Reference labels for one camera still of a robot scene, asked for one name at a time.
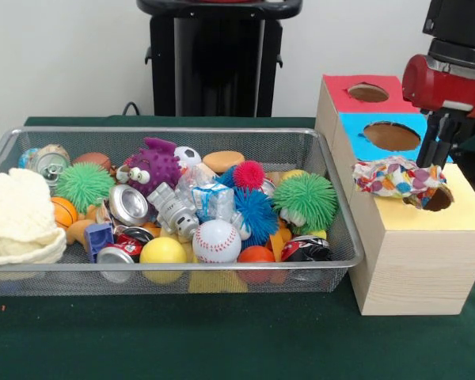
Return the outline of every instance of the yellow ball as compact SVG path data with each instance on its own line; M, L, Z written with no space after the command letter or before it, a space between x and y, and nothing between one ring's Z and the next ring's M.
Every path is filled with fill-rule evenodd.
M142 248L141 264L186 263L183 246L170 237L157 237ZM173 283L183 275L182 271L143 271L142 274L154 283Z
M324 240L327 240L327 232L325 232L324 230L310 231L308 235L313 235L313 236L316 236L317 238L322 238Z
M306 174L306 172L301 169L294 169L294 170L291 170L290 172L285 172L282 175L281 181L288 180L289 178L292 178L292 177L298 177L298 176L301 176L302 174Z

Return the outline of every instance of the wire mesh basket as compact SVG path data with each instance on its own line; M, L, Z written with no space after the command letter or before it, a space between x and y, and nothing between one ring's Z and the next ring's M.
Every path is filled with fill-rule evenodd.
M325 139L310 129L218 129L159 127L27 127L0 142L0 173L16 167L28 149L61 144L75 158L107 154L120 164L157 137L190 146L201 156L236 150L263 164L266 172L304 169L330 179L340 203L328 232L332 261L264 264L90 264L81 245L67 247L56 264L0 267L0 295L139 295L216 292L333 291L350 267L363 258L363 246L349 211ZM109 281L109 273L120 283ZM266 281L250 280L259 276Z

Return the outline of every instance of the soccer ball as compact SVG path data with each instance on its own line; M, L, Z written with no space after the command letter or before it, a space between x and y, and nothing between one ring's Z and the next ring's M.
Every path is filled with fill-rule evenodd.
M188 146L179 146L174 150L174 156L180 158L180 166L191 168L202 162L199 154Z

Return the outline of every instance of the wooden box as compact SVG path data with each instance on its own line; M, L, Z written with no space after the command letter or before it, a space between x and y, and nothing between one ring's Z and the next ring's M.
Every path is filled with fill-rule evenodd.
M440 212L422 211L400 199L356 191L352 165L390 155L415 159L416 149L391 152L367 141L363 129L372 123L402 124L424 137L425 118L409 104L342 98L348 83L366 81L387 87L389 99L401 94L400 82L376 77L324 77L317 130L325 135L366 251L351 269L355 297L363 315L459 314L475 281L475 192L459 168L444 169L454 203Z

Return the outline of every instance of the purple spiky toy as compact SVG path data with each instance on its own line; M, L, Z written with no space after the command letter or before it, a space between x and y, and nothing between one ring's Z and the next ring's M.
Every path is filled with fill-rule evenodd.
M131 169L128 184L145 197L148 197L162 182L175 188L181 177L178 165L180 159L174 157L177 145L174 142L151 137L146 137L144 143L149 149L139 148L139 153L134 154L128 164Z

